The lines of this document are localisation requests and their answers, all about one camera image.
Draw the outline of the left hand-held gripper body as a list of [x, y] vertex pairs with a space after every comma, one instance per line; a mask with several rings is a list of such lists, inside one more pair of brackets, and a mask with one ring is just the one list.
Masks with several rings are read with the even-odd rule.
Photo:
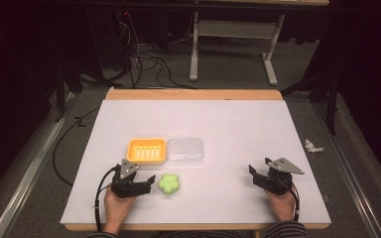
[[137, 172], [136, 165], [123, 159], [121, 164], [115, 167], [111, 190], [120, 198], [137, 196], [135, 189], [139, 186], [147, 186], [145, 181], [134, 182]]

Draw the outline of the silver metal floor rail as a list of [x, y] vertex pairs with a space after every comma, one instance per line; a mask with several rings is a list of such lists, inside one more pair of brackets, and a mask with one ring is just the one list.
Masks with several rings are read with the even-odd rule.
[[374, 212], [371, 209], [369, 200], [364, 193], [363, 189], [360, 187], [360, 184], [347, 160], [347, 157], [342, 151], [342, 148], [337, 141], [336, 137], [333, 136], [328, 129], [325, 121], [325, 114], [321, 109], [319, 104], [313, 104], [313, 110], [315, 115], [317, 116], [324, 132], [330, 141], [331, 150], [336, 155], [336, 163], [338, 165], [339, 170], [342, 173], [342, 177], [345, 181], [345, 184], [348, 188], [349, 194], [353, 199], [355, 207], [359, 212], [359, 215], [362, 219], [363, 224], [369, 234], [370, 238], [379, 238], [380, 235], [380, 226], [376, 222]]
[[64, 125], [55, 107], [34, 132], [0, 180], [0, 238], [7, 238]]

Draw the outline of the black metal stand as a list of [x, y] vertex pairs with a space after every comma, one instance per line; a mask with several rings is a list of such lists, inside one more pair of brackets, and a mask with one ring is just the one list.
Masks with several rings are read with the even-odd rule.
[[283, 90], [283, 96], [290, 95], [295, 91], [309, 90], [310, 102], [326, 102], [325, 125], [329, 132], [334, 135], [334, 119], [336, 108], [336, 97], [338, 87], [338, 76], [332, 71], [321, 72], [314, 76], [307, 77]]
[[61, 62], [56, 69], [56, 99], [57, 99], [57, 117], [56, 122], [60, 122], [65, 115], [65, 93], [67, 87], [72, 93], [81, 93], [82, 84], [79, 79], [79, 73], [75, 65], [69, 61]]

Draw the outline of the white metal desk frame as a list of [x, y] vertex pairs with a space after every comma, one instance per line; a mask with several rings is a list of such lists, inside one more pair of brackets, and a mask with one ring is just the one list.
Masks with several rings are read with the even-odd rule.
[[278, 79], [272, 65], [272, 55], [277, 45], [284, 20], [284, 15], [279, 15], [277, 20], [272, 23], [201, 20], [199, 14], [194, 13], [192, 23], [192, 50], [190, 55], [190, 80], [197, 81], [198, 79], [199, 37], [269, 40], [269, 48], [261, 57], [269, 84], [276, 86]]

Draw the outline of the white table mat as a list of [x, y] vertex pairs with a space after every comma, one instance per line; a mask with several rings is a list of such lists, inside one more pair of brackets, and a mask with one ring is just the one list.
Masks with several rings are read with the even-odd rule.
[[256, 229], [273, 222], [269, 202], [248, 170], [266, 171], [265, 159], [285, 158], [301, 169], [293, 177], [301, 200], [300, 220], [324, 228], [330, 218], [283, 100], [105, 100], [98, 112], [62, 217], [71, 230], [95, 226], [94, 200], [104, 174], [136, 138], [197, 138], [203, 156], [196, 166], [165, 163], [141, 169], [138, 181], [176, 174], [172, 195], [157, 187], [139, 197], [128, 229], [197, 226]]

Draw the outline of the clear plastic soap dish lid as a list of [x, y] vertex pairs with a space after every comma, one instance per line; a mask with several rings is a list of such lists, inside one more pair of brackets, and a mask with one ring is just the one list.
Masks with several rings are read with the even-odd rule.
[[167, 160], [171, 165], [196, 166], [203, 162], [203, 143], [199, 138], [170, 139], [167, 149]]

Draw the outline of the orange soap dish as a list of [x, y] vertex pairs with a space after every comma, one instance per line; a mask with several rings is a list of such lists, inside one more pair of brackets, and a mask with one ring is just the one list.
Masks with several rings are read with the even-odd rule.
[[127, 160], [137, 165], [160, 165], [166, 159], [166, 142], [159, 138], [132, 139]]

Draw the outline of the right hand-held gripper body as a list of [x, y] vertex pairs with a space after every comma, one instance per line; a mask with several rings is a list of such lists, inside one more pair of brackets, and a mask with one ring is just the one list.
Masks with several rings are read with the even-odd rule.
[[293, 175], [303, 175], [305, 173], [285, 158], [275, 161], [266, 158], [265, 164], [269, 169], [267, 175], [263, 177], [261, 187], [277, 195], [282, 195], [292, 188]]

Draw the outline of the person's left hand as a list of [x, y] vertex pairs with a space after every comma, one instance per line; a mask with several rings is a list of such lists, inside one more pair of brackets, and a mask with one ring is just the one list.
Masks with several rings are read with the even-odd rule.
[[135, 197], [118, 197], [108, 189], [104, 197], [105, 224], [103, 231], [117, 235], [135, 201]]

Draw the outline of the crumpled white paper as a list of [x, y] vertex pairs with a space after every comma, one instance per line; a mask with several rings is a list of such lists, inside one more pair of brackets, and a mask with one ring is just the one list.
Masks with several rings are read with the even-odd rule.
[[310, 140], [305, 139], [305, 148], [310, 153], [319, 153], [324, 151], [324, 147], [316, 147]]

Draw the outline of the green flower-shaped soap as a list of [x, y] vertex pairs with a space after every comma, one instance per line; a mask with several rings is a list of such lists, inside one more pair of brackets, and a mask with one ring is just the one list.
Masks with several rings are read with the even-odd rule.
[[180, 188], [179, 177], [174, 174], [163, 174], [158, 187], [164, 194], [173, 194]]

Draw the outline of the person's right hand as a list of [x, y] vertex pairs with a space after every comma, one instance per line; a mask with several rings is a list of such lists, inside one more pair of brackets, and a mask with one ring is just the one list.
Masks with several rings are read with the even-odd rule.
[[265, 193], [278, 221], [282, 222], [294, 219], [296, 201], [289, 191], [281, 195], [277, 195], [268, 190], [266, 190]]

